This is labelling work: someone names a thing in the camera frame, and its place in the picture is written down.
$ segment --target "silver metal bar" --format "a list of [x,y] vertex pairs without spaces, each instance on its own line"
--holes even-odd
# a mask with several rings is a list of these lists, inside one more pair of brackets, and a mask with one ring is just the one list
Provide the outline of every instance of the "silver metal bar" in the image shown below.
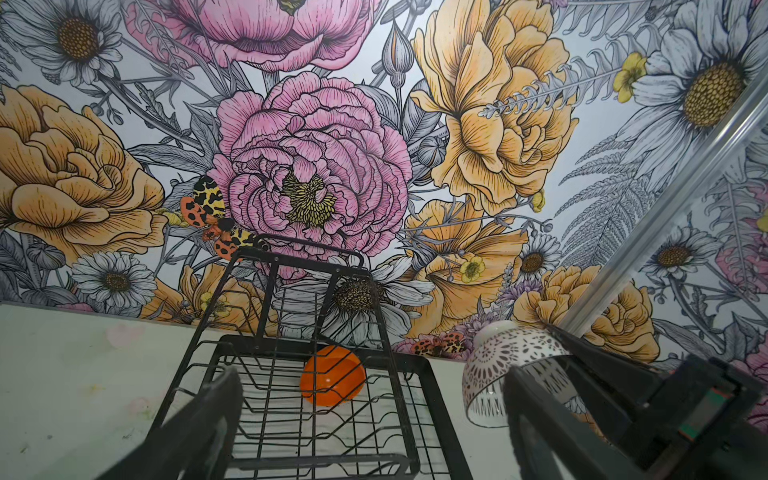
[[582,336],[609,302],[627,285],[631,275],[684,215],[691,204],[723,174],[733,152],[752,131],[766,123],[768,114],[768,67],[765,67],[712,130],[687,165],[640,220],[611,259],[601,268],[587,291],[565,314],[560,327]]

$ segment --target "black wire dish rack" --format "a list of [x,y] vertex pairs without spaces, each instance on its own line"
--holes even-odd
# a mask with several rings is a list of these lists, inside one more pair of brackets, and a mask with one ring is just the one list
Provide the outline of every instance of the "black wire dish rack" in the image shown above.
[[[243,405],[225,478],[471,479],[429,362],[390,349],[379,292],[371,273],[362,266],[362,256],[269,235],[259,235],[255,244],[258,247],[241,247],[229,262],[150,432],[162,426],[169,412],[176,412],[227,366],[233,366],[243,385]],[[332,250],[347,265],[355,259],[358,264],[347,266],[276,253],[289,245]],[[261,291],[245,308],[223,300],[243,295],[242,288],[227,288],[237,285],[232,273],[241,260],[253,261],[261,272],[253,281]],[[329,278],[328,286],[320,293],[303,292],[280,281],[281,268],[319,274]],[[372,305],[372,315],[365,317],[370,322],[357,322],[346,336],[333,341],[323,334],[324,322],[337,286],[351,283],[369,287],[361,291],[369,295],[366,302]],[[241,310],[241,324],[218,322],[217,312],[227,312],[231,318],[230,309]],[[314,318],[309,339],[281,334],[306,332],[306,322],[292,322],[297,315],[306,318],[308,314]],[[206,331],[233,327],[236,333],[221,337],[220,331]],[[365,368],[359,393],[333,407],[305,398],[310,393],[329,391],[317,388],[316,380],[311,392],[301,389],[306,362],[328,345],[346,346],[358,328],[377,332],[376,345],[381,347],[347,347]],[[310,373],[325,373],[317,370]]]

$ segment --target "wall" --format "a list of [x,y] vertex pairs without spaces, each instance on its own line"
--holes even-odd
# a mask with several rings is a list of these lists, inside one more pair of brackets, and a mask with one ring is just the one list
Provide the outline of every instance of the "wall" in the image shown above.
[[[490,321],[557,323],[768,58],[768,4],[749,0],[0,10],[3,300],[195,323],[230,237],[279,233],[363,253],[394,348],[458,359]],[[654,257],[664,268],[636,276],[591,342],[756,368],[766,144],[732,160],[672,239],[684,245]],[[231,233],[198,222],[204,208]],[[255,319],[263,297],[258,269],[236,275],[222,326]],[[359,295],[334,295],[345,343],[375,340]]]

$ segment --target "orange plastic bowl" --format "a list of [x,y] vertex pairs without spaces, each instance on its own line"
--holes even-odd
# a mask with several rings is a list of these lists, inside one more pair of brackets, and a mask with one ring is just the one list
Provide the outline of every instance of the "orange plastic bowl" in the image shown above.
[[366,382],[360,359],[341,346],[328,345],[304,366],[301,394],[319,406],[334,407],[355,398]]

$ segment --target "countertop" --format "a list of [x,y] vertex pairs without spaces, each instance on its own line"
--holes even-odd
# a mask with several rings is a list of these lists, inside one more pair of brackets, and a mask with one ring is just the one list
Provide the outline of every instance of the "countertop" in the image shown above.
[[[0,478],[79,480],[113,465],[146,436],[193,331],[0,305]],[[464,415],[464,364],[430,363],[475,479],[520,478],[508,430]]]

